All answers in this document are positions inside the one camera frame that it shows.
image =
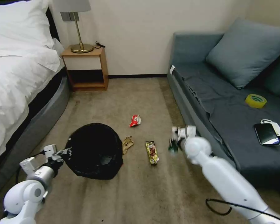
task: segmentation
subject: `sofa cushion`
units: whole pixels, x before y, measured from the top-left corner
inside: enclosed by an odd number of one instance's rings
[[[280,145],[259,144],[253,125],[269,119],[280,125],[280,97],[261,88],[237,90],[207,63],[177,64],[174,76],[180,76],[187,90],[208,114],[208,120],[239,164],[249,181],[280,174]],[[245,103],[249,94],[267,99],[262,109]]]
[[[280,96],[280,57],[270,66],[263,86],[270,92]]]
[[[236,19],[206,61],[244,88],[280,55],[280,27]]]

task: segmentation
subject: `carpet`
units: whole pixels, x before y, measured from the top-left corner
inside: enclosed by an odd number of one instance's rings
[[[130,128],[133,114],[142,121]],[[181,152],[176,156],[168,152],[171,127],[184,122],[166,78],[111,79],[107,91],[72,93],[65,112],[33,153],[49,144],[63,149],[72,132],[94,122],[109,125],[122,140],[132,136],[135,145],[123,156],[124,164],[112,180],[77,177],[64,164],[36,215],[37,224],[248,223],[235,211],[225,217],[209,211],[205,199],[220,196],[201,168]],[[160,158],[156,166],[150,165],[145,149],[145,141],[151,140]],[[3,197],[14,181],[13,177],[0,193],[0,217]],[[280,213],[278,193],[260,190],[260,194]]]

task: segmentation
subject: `white duvet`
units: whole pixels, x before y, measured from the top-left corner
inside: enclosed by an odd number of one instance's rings
[[[0,155],[27,117],[28,104],[62,67],[56,50],[21,42],[1,45]]]

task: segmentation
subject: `wooden nightstand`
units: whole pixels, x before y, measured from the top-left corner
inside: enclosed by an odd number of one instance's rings
[[[107,90],[108,68],[104,48],[88,53],[73,53],[70,47],[62,54],[73,91]]]

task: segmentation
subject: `yellow tape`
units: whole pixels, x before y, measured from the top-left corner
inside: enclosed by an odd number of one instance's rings
[[[245,102],[253,108],[263,108],[264,105],[267,103],[267,100],[256,94],[249,94],[245,100]]]

